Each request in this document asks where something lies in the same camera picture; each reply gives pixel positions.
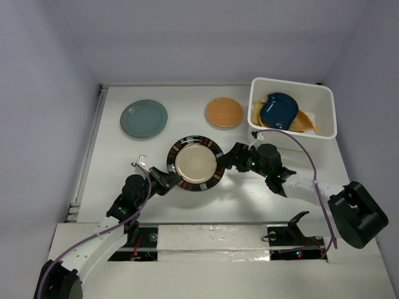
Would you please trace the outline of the round orange woven basket plate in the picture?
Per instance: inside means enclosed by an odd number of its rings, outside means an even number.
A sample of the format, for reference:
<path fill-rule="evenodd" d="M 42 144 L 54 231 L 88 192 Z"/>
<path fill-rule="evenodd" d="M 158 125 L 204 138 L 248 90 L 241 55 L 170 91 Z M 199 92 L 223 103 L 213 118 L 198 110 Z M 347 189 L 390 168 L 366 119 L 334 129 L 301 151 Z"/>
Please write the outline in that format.
<path fill-rule="evenodd" d="M 229 97 L 219 97 L 207 104 L 205 115 L 214 126 L 232 128 L 241 123 L 244 110 L 236 100 Z"/>

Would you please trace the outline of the teal round ceramic plate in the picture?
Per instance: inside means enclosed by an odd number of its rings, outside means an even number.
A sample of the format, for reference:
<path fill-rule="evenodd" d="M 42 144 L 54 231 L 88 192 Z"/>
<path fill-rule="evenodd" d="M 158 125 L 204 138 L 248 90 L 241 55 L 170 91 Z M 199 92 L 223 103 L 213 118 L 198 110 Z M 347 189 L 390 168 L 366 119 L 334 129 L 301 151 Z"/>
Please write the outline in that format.
<path fill-rule="evenodd" d="M 145 139 L 159 134 L 168 121 L 166 108 L 155 100 L 139 100 L 121 114 L 120 126 L 130 137 Z"/>

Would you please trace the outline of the yellow green woven bamboo tray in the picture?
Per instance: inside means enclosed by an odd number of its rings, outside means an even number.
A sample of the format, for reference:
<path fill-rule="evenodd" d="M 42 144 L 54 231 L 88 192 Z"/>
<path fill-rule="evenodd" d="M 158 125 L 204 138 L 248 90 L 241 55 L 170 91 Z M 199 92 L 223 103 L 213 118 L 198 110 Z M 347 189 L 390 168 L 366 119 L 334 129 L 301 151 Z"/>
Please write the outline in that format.
<path fill-rule="evenodd" d="M 262 108 L 263 104 L 261 102 L 256 102 L 254 104 L 254 109 L 253 109 L 253 113 L 252 113 L 252 124 L 255 126 L 261 126 L 261 122 L 260 122 L 260 111 Z"/>

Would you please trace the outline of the black rimmed beige plate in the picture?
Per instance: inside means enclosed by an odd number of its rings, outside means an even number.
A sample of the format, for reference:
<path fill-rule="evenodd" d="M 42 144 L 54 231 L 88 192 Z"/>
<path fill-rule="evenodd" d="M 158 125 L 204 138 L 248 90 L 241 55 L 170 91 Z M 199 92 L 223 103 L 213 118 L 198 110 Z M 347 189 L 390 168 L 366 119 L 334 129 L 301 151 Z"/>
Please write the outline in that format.
<path fill-rule="evenodd" d="M 217 163 L 224 153 L 212 139 L 191 135 L 179 139 L 169 150 L 166 167 L 181 176 L 178 186 L 190 192 L 208 191 L 222 179 L 225 168 Z"/>

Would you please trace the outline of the white plastic bin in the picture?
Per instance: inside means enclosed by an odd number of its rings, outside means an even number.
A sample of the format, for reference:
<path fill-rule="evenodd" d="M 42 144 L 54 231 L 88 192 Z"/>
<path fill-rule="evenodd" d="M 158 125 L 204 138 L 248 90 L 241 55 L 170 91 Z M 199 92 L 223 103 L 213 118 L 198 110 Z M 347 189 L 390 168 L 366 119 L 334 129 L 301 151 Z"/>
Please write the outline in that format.
<path fill-rule="evenodd" d="M 253 131 L 264 129 L 264 127 L 257 126 L 252 122 L 255 103 L 275 92 L 291 96 L 299 105 L 299 109 L 305 112 L 318 128 L 317 131 L 308 130 L 303 133 L 288 132 L 307 151 L 316 151 L 326 142 L 335 139 L 337 136 L 337 121 L 334 95 L 331 89 L 322 85 L 258 77 L 253 79 L 249 94 L 247 115 L 247 139 L 249 142 L 255 140 L 251 134 Z"/>

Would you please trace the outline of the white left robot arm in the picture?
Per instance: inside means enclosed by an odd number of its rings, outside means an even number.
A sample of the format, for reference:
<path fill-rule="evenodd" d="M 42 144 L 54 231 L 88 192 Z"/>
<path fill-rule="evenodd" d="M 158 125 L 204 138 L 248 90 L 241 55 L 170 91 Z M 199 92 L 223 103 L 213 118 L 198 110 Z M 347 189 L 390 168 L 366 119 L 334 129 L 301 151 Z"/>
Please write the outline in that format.
<path fill-rule="evenodd" d="M 182 180 L 176 173 L 133 166 L 143 175 L 133 174 L 125 180 L 121 194 L 92 235 L 43 265 L 34 298 L 83 298 L 88 276 L 121 246 L 137 241 L 137 219 L 147 201 L 155 195 L 164 196 Z"/>

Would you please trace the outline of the dark blue shell shaped plate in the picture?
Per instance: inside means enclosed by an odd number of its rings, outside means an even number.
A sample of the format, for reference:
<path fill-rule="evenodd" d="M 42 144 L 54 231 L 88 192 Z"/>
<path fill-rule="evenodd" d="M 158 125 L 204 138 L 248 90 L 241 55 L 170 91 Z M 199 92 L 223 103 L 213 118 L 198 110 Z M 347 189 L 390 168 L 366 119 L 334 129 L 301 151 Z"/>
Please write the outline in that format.
<path fill-rule="evenodd" d="M 286 93 L 271 93 L 259 114 L 260 119 L 268 127 L 288 130 L 299 112 L 297 102 Z"/>

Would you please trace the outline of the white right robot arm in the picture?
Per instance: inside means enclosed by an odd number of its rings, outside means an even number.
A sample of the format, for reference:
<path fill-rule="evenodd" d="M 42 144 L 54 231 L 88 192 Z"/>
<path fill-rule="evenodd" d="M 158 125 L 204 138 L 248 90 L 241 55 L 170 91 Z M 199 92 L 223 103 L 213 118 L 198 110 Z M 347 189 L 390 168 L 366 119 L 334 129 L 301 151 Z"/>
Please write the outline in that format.
<path fill-rule="evenodd" d="M 331 213 L 328 225 L 334 222 L 339 236 L 356 249 L 364 248 L 389 223 L 362 184 L 352 181 L 341 186 L 303 177 L 283 166 L 274 145 L 262 144 L 256 148 L 236 143 L 216 160 L 226 169 L 235 167 L 239 172 L 252 171 L 262 176 L 274 194 L 318 204 L 324 214 Z"/>

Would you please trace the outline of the plain orange round plate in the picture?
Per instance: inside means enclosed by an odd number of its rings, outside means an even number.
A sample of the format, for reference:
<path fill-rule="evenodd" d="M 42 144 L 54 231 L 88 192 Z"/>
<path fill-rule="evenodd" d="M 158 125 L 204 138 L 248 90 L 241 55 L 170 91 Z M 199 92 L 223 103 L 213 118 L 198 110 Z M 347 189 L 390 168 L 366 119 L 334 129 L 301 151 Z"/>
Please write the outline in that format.
<path fill-rule="evenodd" d="M 285 130 L 284 122 L 272 123 L 270 125 L 268 122 L 266 122 L 262 118 L 259 119 L 259 122 L 260 122 L 261 126 L 263 126 L 265 128 L 273 128 L 273 129 L 277 129 L 277 130 Z"/>

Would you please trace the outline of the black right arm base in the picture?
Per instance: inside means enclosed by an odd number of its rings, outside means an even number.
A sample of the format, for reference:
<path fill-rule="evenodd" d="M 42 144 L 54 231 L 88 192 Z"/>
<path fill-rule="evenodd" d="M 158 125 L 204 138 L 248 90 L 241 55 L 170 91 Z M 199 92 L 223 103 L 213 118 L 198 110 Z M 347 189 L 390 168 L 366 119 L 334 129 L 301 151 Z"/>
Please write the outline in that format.
<path fill-rule="evenodd" d="M 266 235 L 261 241 L 269 244 L 271 260 L 327 261 L 323 237 L 305 236 L 298 227 L 298 222 L 308 213 L 302 211 L 287 222 L 267 225 Z"/>

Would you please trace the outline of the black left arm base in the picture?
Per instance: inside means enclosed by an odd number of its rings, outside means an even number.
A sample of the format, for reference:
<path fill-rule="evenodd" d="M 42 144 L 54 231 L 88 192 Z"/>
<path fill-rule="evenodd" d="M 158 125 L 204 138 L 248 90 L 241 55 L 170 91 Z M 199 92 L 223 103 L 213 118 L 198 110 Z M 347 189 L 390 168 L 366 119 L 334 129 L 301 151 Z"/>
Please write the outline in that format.
<path fill-rule="evenodd" d="M 136 221 L 127 232 L 127 243 L 108 259 L 109 262 L 155 262 L 158 260 L 157 225 L 141 225 Z"/>

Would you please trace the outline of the leaf shaped orange woven tray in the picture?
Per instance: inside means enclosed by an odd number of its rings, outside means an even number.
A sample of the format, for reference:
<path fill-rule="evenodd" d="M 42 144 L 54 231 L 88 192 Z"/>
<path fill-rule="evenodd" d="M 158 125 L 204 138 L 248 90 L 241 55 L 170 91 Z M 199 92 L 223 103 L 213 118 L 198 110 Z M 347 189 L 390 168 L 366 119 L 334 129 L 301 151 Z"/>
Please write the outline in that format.
<path fill-rule="evenodd" d="M 267 102 L 265 98 L 260 101 L 263 106 Z M 297 133 L 304 133 L 306 131 L 313 131 L 317 132 L 318 128 L 315 126 L 312 119 L 309 117 L 308 114 L 299 110 L 297 116 L 295 117 L 294 121 L 292 122 L 289 131 L 297 132 Z"/>

